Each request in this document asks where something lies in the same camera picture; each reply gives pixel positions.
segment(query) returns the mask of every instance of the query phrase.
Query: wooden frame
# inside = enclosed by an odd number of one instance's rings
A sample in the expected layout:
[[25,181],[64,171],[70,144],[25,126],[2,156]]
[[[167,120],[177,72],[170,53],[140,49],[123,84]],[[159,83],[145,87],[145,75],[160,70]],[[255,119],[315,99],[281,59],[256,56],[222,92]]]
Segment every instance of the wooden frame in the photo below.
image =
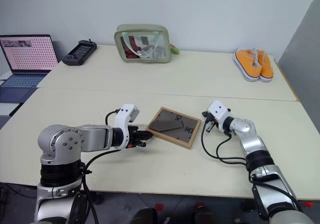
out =
[[[189,119],[193,119],[195,121],[197,121],[196,125],[195,125],[195,128],[193,130],[193,133],[192,133],[192,136],[189,140],[189,142],[185,142],[185,141],[182,141],[182,140],[179,140],[179,139],[176,139],[176,138],[173,138],[171,136],[168,136],[168,135],[165,135],[161,132],[158,132],[156,130],[152,130],[149,128],[149,126],[151,125],[151,123],[153,123],[157,117],[159,116],[159,114],[162,112],[162,110],[166,110],[166,111],[169,111],[169,112],[172,112],[172,113],[175,113],[177,115],[180,115],[180,116],[183,116],[185,118],[189,118]],[[148,124],[148,126],[146,127],[146,130],[151,132],[154,136],[156,136],[157,138],[160,138],[162,140],[165,140],[165,141],[168,141],[168,142],[171,142],[171,143],[174,143],[174,144],[177,144],[183,148],[187,148],[187,149],[190,149],[191,148],[191,145],[196,137],[196,134],[198,132],[198,129],[199,129],[199,126],[201,124],[201,120],[198,119],[198,118],[194,118],[192,116],[189,116],[189,115],[186,115],[186,114],[183,114],[181,112],[178,112],[178,111],[175,111],[175,110],[171,110],[171,109],[168,109],[168,108],[165,108],[165,107],[161,107],[160,110],[155,114],[155,116],[153,117],[153,119],[151,120],[151,122]]]

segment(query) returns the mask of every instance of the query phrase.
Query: black cable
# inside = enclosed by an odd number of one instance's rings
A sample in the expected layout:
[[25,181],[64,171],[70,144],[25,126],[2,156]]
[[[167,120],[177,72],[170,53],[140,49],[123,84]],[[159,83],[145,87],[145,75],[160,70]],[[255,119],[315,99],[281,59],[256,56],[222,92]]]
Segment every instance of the black cable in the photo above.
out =
[[15,190],[14,188],[12,188],[11,186],[9,186],[9,184],[5,183],[6,187],[8,189],[10,189],[13,193],[17,194],[17,195],[20,195],[24,198],[30,198],[30,199],[36,199],[37,197],[36,196],[28,196],[28,195],[25,195],[25,194],[22,194],[21,192]]
[[89,208],[86,211],[85,219],[87,220],[87,218],[89,216],[90,209],[91,209],[95,224],[98,224],[99,220],[98,220],[97,212],[96,212],[96,209],[95,209],[95,206],[94,206],[94,202],[93,202],[91,194],[90,194],[90,190],[89,190],[89,188],[87,186],[86,175],[91,173],[90,171],[88,171],[88,168],[89,168],[90,164],[93,163],[96,159],[98,159],[98,158],[100,158],[100,157],[102,157],[104,155],[111,154],[111,153],[116,153],[116,152],[119,152],[119,151],[120,150],[111,150],[111,151],[106,151],[106,152],[103,152],[103,153],[101,153],[99,155],[96,155],[90,161],[88,161],[88,163],[85,165],[85,167],[83,169],[82,184],[83,184],[83,189],[84,189],[85,194],[87,195],[88,203],[89,203]]
[[120,109],[116,109],[114,111],[109,112],[106,116],[105,116],[105,124],[108,125],[108,117],[113,114],[113,113],[118,113],[120,111]]
[[267,183],[263,183],[263,182],[260,182],[260,181],[255,181],[255,180],[251,180],[251,176],[250,176],[250,173],[249,173],[249,182],[253,185],[257,185],[257,186],[261,186],[261,187],[265,187],[265,188],[270,188],[270,189],[273,189],[275,191],[278,191],[280,193],[282,193],[283,195],[286,195],[288,198],[291,199],[291,201],[295,204],[295,206],[298,208],[299,212],[304,212],[303,208],[301,207],[300,203],[297,201],[297,199],[295,199],[292,195],[290,195],[288,192],[286,192],[285,190],[282,190],[276,186],[273,186],[273,185],[269,185]]
[[[235,164],[239,164],[239,165],[246,165],[245,163],[243,163],[243,162],[240,162],[240,161],[236,161],[236,162],[227,162],[227,161],[224,161],[224,160],[246,160],[245,158],[243,158],[243,157],[236,157],[236,156],[233,156],[233,157],[220,157],[220,156],[214,156],[214,155],[212,155],[212,154],[210,154],[208,151],[207,151],[207,149],[206,149],[206,147],[205,147],[205,144],[204,144],[204,133],[205,133],[205,129],[206,129],[206,126],[207,126],[207,122],[205,122],[204,123],[204,125],[203,125],[203,128],[202,128],[202,132],[201,132],[201,144],[202,144],[202,148],[203,148],[203,150],[205,151],[205,153],[206,154],[208,154],[208,156],[210,156],[210,157],[212,157],[212,158],[214,158],[214,159],[217,159],[217,160],[220,160],[221,162],[223,162],[223,163],[225,163],[225,164],[232,164],[232,165],[235,165]],[[221,142],[219,145],[218,145],[218,147],[220,147],[222,144],[224,144],[224,143],[226,143],[226,142],[228,142],[229,140],[231,139],[231,137],[229,136],[229,138],[227,139],[227,140],[224,140],[223,142]]]

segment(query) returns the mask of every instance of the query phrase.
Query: red object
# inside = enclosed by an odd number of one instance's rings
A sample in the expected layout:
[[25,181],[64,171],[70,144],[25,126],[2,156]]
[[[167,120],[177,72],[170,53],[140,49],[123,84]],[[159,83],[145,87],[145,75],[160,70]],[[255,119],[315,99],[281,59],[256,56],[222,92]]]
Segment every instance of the red object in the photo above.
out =
[[302,202],[301,205],[311,209],[314,206],[314,202],[313,201]]
[[161,212],[165,209],[165,205],[161,204],[161,203],[156,203],[155,204],[155,207],[154,209],[157,211],[157,212]]
[[198,207],[201,207],[201,206],[204,206],[205,205],[205,203],[204,202],[196,202],[195,204],[194,204],[194,208],[198,208]]

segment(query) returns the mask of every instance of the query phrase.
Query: shoe sole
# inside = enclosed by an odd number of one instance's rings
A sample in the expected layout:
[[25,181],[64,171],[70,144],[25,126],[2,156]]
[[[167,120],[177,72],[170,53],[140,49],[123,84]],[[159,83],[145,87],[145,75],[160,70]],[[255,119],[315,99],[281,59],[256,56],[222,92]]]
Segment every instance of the shoe sole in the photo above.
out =
[[241,65],[241,63],[238,61],[237,57],[236,57],[236,52],[233,54],[233,62],[234,64],[239,68],[240,72],[242,73],[244,79],[246,79],[249,82],[256,82],[259,79],[258,77],[252,77],[250,75],[247,74],[247,72],[245,71],[244,67]]
[[266,78],[266,77],[264,77],[264,76],[262,76],[262,75],[259,76],[259,80],[260,80],[261,82],[263,82],[263,83],[271,82],[272,78],[273,78],[273,77],[271,77],[271,78]]

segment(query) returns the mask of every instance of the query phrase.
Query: laptop keyboard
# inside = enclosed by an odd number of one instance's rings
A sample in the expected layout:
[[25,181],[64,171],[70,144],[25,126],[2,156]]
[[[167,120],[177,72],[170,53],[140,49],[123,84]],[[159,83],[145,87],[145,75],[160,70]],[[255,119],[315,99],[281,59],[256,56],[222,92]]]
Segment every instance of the laptop keyboard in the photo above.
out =
[[8,115],[0,115],[0,129],[9,121],[11,117]]
[[22,76],[13,75],[6,80],[1,87],[2,88],[36,88],[38,83],[44,76]]

